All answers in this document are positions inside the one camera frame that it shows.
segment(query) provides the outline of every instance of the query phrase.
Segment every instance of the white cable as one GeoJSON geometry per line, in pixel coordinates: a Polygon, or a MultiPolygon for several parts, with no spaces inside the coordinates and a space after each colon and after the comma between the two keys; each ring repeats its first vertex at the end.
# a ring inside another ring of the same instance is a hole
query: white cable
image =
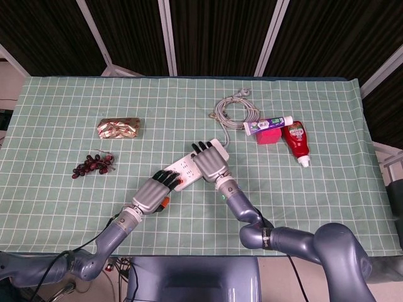
{"type": "Polygon", "coordinates": [[[116,296],[115,296],[115,287],[114,287],[114,285],[113,285],[113,283],[112,283],[112,280],[111,280],[111,278],[108,276],[108,274],[104,271],[104,270],[102,270],[102,272],[105,274],[105,276],[108,278],[108,280],[109,280],[109,283],[111,284],[111,287],[112,287],[112,294],[113,294],[113,300],[114,301],[116,301],[116,296]]]}
{"type": "Polygon", "coordinates": [[[229,96],[225,99],[219,101],[214,108],[214,112],[210,113],[208,116],[218,121],[225,133],[225,144],[224,148],[229,146],[230,138],[227,128],[242,130],[244,129],[244,122],[248,121],[258,121],[260,118],[260,111],[243,96],[249,95],[249,90],[242,89],[233,96],[229,96]],[[242,104],[246,108],[246,118],[243,121],[232,121],[228,114],[225,112],[225,108],[228,104],[237,103],[242,104]]]}

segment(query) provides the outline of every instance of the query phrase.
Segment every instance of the power strip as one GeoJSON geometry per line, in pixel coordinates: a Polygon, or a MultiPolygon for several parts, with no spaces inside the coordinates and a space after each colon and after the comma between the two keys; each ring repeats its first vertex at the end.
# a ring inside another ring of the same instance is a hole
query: power strip
{"type": "MultiPolygon", "coordinates": [[[[216,138],[210,142],[217,149],[217,151],[220,152],[225,161],[228,161],[229,154],[227,151],[225,151],[221,143],[216,138]]],[[[182,180],[182,183],[176,186],[175,191],[182,191],[185,187],[193,184],[202,177],[202,174],[197,168],[195,162],[193,159],[191,159],[191,154],[196,154],[196,152],[193,151],[192,153],[189,153],[187,156],[179,159],[177,162],[165,168],[166,171],[175,171],[180,174],[179,178],[182,180]]]]}

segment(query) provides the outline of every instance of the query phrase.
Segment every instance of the table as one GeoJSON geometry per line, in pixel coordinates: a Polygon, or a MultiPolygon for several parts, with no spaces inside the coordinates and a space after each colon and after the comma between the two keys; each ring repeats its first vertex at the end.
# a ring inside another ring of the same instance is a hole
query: table
{"type": "MultiPolygon", "coordinates": [[[[192,142],[224,141],[208,114],[242,87],[262,117],[292,115],[309,138],[312,166],[303,169],[284,142],[258,146],[229,130],[232,174],[263,215],[277,227],[311,232],[344,223],[369,255],[401,254],[357,80],[102,77],[27,78],[0,150],[0,250],[60,252],[94,237],[148,177],[191,152],[192,142]],[[138,138],[99,139],[100,119],[125,116],[142,120],[138,138]],[[116,171],[71,179],[96,149],[116,155],[116,171]]],[[[244,109],[232,105],[228,114],[243,119],[244,109]]],[[[276,255],[245,249],[241,226],[213,185],[197,181],[172,193],[169,207],[144,218],[115,253],[276,255]]]]}

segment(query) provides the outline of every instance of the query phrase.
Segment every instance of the red bottle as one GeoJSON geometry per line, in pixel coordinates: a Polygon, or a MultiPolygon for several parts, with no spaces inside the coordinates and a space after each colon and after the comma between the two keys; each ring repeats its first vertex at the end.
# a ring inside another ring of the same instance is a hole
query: red bottle
{"type": "Polygon", "coordinates": [[[283,135],[292,154],[297,158],[298,163],[300,163],[302,167],[308,167],[310,158],[307,134],[301,122],[294,121],[292,125],[283,127],[283,135]]]}

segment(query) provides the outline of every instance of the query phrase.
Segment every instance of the black curtain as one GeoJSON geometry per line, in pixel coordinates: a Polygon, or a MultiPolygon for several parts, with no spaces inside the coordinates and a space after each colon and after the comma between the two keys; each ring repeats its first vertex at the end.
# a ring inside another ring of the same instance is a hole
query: black curtain
{"type": "Polygon", "coordinates": [[[291,0],[265,76],[358,78],[403,44],[403,1],[291,0]]]}
{"type": "Polygon", "coordinates": [[[0,44],[31,76],[100,76],[102,54],[76,0],[3,0],[0,44]]]}
{"type": "Polygon", "coordinates": [[[364,100],[364,114],[372,139],[403,149],[403,65],[364,100]]]}
{"type": "Polygon", "coordinates": [[[171,0],[179,76],[253,76],[275,0],[171,0]]]}
{"type": "Polygon", "coordinates": [[[157,0],[87,0],[112,62],[145,76],[168,76],[157,0]]]}

